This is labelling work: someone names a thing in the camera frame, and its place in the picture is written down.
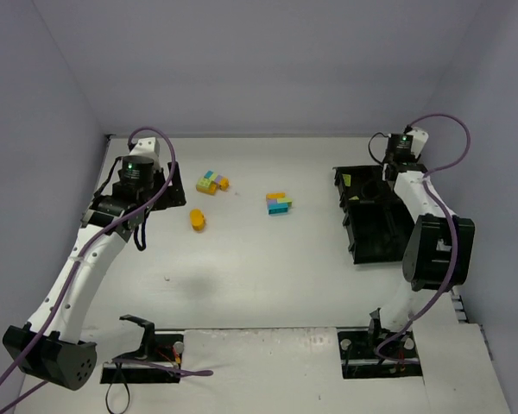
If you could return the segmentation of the yellow rounded lego brick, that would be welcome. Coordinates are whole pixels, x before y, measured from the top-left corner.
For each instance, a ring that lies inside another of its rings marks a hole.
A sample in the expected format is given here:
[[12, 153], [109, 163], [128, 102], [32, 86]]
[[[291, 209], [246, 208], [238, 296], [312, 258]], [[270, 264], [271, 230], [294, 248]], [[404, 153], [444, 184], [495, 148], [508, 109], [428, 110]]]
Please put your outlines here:
[[201, 232], [205, 229], [206, 219], [200, 209], [193, 209], [189, 213], [190, 223], [194, 231]]

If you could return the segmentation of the lime green rounded lego brick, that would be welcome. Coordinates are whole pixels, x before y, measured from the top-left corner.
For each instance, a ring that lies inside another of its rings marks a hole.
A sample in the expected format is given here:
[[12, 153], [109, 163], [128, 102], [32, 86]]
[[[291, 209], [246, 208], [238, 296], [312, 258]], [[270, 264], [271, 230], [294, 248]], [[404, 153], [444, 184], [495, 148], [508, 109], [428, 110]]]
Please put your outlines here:
[[217, 192], [218, 185], [214, 180], [202, 177], [196, 184], [196, 190], [198, 192], [214, 195]]

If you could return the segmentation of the yellow small lego brick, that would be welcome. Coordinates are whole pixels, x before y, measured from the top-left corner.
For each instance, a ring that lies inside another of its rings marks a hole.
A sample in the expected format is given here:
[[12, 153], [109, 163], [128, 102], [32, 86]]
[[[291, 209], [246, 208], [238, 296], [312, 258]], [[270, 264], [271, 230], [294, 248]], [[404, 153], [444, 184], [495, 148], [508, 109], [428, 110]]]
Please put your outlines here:
[[227, 191], [230, 186], [230, 181], [224, 176], [217, 176], [215, 183], [222, 191]]

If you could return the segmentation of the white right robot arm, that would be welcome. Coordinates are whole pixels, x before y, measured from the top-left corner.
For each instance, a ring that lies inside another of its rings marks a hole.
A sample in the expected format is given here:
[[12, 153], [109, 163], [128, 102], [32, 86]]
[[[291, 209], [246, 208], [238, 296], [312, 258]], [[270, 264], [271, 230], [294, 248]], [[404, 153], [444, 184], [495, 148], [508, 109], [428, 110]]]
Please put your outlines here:
[[413, 227], [401, 260], [403, 281], [371, 313], [369, 333], [378, 354], [468, 274], [475, 224], [457, 215], [435, 190], [433, 173], [420, 163], [427, 139], [425, 130], [407, 126], [403, 133], [388, 136], [382, 160], [382, 188], [404, 204]]

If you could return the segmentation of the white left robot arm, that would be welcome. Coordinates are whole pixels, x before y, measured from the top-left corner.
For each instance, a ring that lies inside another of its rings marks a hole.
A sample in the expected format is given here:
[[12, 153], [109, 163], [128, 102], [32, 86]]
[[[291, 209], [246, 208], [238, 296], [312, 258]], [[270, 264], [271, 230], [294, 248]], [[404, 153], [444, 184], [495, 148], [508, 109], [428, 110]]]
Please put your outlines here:
[[159, 135], [129, 138], [128, 154], [115, 160], [94, 192], [72, 252], [45, 299], [22, 327], [5, 331], [3, 345], [23, 373], [76, 391], [97, 364], [125, 353], [148, 355], [153, 325], [141, 318], [122, 316], [137, 331], [122, 327], [102, 342], [82, 333], [113, 261], [130, 242], [144, 248], [150, 214], [186, 203], [177, 161], [160, 162], [160, 144], [167, 141]]

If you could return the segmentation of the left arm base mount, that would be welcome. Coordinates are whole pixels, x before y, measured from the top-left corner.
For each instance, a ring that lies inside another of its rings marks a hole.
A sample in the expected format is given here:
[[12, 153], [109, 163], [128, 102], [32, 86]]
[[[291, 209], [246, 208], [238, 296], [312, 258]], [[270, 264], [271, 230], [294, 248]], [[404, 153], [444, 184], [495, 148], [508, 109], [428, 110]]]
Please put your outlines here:
[[178, 384], [181, 375], [174, 369], [182, 362], [184, 334], [126, 314], [110, 327], [81, 337], [96, 343], [102, 384]]

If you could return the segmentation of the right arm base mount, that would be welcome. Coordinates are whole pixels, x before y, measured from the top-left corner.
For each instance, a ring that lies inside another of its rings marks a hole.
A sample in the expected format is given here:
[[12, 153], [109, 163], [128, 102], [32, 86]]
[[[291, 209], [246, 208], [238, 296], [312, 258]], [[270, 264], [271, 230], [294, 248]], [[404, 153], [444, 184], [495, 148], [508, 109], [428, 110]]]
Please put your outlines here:
[[423, 375], [414, 334], [377, 347], [393, 333], [383, 329], [337, 329], [338, 352], [344, 380], [398, 379]]

